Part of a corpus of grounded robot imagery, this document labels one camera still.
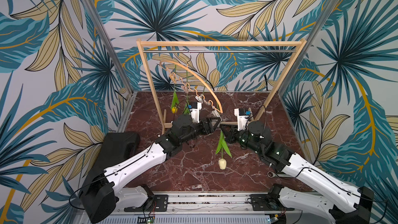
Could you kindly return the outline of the white tulip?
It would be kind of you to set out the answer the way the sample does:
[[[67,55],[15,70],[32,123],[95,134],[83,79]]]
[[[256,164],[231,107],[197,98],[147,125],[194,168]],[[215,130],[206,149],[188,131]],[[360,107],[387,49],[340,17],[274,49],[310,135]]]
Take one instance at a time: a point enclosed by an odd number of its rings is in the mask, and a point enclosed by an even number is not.
[[[220,154],[220,159],[218,160],[219,168],[221,170],[225,170],[227,168],[227,161],[224,158],[224,155],[226,154],[228,157],[232,158],[232,154],[226,142],[226,136],[222,131],[220,132],[220,138],[216,149],[216,154]]]

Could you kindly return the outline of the yellow tulip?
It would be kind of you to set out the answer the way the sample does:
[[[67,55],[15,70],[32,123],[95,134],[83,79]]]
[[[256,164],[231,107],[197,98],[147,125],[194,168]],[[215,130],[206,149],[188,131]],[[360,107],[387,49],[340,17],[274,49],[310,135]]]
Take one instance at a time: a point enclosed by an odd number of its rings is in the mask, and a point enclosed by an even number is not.
[[[172,98],[172,103],[171,103],[171,111],[172,111],[173,114],[175,114],[177,112],[178,104],[179,104],[179,99],[178,99],[178,96],[177,96],[176,86],[177,86],[177,83],[174,84],[174,87],[173,87],[174,92],[173,92],[173,98]]]

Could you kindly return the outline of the tan wavy clothes hanger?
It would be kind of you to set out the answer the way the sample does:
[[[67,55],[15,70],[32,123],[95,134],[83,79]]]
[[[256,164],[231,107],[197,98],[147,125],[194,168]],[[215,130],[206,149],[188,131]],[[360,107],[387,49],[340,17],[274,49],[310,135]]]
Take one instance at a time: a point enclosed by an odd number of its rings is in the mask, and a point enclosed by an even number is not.
[[[153,59],[159,62],[159,67],[166,72],[169,79],[171,71],[176,66],[175,73],[177,76],[177,86],[180,85],[181,88],[185,82],[186,72],[188,72],[188,82],[191,88],[190,92],[194,93],[195,96],[201,95],[203,88],[206,87],[204,93],[206,98],[205,104],[211,107],[211,111],[213,110],[213,108],[217,108],[220,115],[224,113],[221,101],[216,96],[210,82],[201,74],[198,68],[194,67],[191,54],[156,54],[153,56]]]

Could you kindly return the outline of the pink tulip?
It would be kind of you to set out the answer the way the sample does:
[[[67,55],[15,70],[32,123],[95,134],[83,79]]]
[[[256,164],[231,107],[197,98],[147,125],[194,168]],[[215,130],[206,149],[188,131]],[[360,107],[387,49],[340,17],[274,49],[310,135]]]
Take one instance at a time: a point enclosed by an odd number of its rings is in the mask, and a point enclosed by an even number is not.
[[[200,97],[201,97],[201,100],[202,100],[202,103],[206,103],[206,98],[205,98],[205,95],[204,95],[205,89],[206,89],[206,87],[203,88],[202,93],[201,93],[201,96],[200,96]]]

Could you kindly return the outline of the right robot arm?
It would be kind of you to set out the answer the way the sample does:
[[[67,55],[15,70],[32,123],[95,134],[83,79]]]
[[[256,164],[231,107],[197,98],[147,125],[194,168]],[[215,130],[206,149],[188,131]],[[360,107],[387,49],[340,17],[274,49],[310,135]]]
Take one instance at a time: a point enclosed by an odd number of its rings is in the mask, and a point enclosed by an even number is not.
[[[374,193],[338,180],[318,169],[300,154],[272,140],[271,130],[261,121],[240,129],[237,125],[220,126],[227,143],[238,143],[242,149],[255,152],[260,161],[287,179],[297,179],[318,194],[312,195],[274,184],[267,194],[275,206],[299,209],[327,219],[333,224],[368,224]]]

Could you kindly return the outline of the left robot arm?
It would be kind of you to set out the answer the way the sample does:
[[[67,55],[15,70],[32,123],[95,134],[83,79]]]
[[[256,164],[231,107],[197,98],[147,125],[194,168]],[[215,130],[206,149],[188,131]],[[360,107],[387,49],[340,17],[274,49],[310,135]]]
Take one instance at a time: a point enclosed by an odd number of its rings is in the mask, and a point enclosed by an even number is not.
[[[184,143],[214,133],[220,123],[219,117],[207,117],[195,123],[190,115],[181,115],[142,152],[104,169],[92,167],[78,194],[90,222],[103,221],[117,208],[143,206],[150,198],[150,192],[139,186],[133,194],[124,194],[124,186],[177,155]]]

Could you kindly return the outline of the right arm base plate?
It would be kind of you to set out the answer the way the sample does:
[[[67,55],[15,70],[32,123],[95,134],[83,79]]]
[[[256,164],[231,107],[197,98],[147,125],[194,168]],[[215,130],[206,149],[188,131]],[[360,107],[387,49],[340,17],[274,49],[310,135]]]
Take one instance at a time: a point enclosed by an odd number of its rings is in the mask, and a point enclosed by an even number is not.
[[[278,203],[267,194],[251,194],[248,199],[253,211],[277,211],[280,210]]]

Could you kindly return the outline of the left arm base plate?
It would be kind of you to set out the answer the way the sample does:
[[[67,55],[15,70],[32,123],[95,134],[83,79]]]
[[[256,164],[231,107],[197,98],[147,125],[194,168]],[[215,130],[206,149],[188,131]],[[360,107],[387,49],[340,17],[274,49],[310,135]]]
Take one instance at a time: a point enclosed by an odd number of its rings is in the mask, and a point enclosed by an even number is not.
[[[139,212],[166,212],[169,204],[169,195],[154,195],[143,204],[136,208]]]

